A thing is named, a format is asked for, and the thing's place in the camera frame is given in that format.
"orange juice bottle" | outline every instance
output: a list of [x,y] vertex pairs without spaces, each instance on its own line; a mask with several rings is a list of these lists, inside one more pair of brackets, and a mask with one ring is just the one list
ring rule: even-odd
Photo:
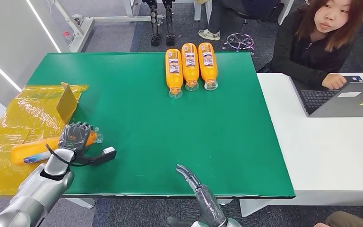
[[183,59],[183,77],[186,80],[186,90],[195,91],[198,89],[198,53],[194,44],[185,44],[181,48]]
[[171,98],[180,98],[183,86],[182,54],[178,49],[169,49],[165,56],[166,84]]
[[[100,137],[100,134],[97,134],[95,131],[91,131],[90,136],[87,139],[86,146],[95,142],[102,142],[102,138]],[[59,136],[16,145],[12,148],[11,152],[12,163],[17,166],[22,166],[49,159],[51,153],[48,151],[45,144],[48,144],[52,150],[55,150],[58,148],[58,143]]]
[[218,87],[216,81],[218,68],[216,65],[214,48],[210,43],[201,43],[198,46],[198,56],[201,76],[205,81],[204,87],[209,91],[215,90]]

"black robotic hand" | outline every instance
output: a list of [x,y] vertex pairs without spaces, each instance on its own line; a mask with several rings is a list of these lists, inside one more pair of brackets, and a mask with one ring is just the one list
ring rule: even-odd
[[83,153],[92,129],[92,126],[86,122],[66,125],[59,138],[59,148],[68,148],[76,153]]

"ceiling light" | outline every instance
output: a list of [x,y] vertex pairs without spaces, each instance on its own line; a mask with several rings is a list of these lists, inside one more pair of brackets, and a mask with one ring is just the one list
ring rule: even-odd
[[62,53],[62,51],[59,49],[58,45],[56,44],[55,40],[52,38],[51,33],[49,33],[48,29],[46,28],[45,24],[43,23],[43,20],[41,20],[40,15],[38,15],[38,13],[35,10],[34,6],[31,4],[30,0],[26,0],[26,1],[27,1],[28,5],[30,6],[31,10],[33,11],[34,15],[37,17],[37,20],[40,22],[40,24],[43,27],[44,31],[48,35],[48,37],[51,40],[52,44],[55,46],[58,53]]
[[22,89],[14,82],[12,79],[0,68],[0,74],[7,80],[11,85],[13,85],[17,91],[21,92]]

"person's knee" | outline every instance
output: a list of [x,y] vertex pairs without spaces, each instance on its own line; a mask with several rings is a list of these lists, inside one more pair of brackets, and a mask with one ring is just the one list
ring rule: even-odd
[[331,227],[363,227],[363,219],[342,211],[329,215],[326,224]]

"laptop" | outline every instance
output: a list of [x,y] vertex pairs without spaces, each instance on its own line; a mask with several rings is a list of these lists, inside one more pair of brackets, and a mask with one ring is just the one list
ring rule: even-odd
[[345,77],[340,90],[311,89],[294,81],[301,104],[309,117],[363,117],[363,80]]

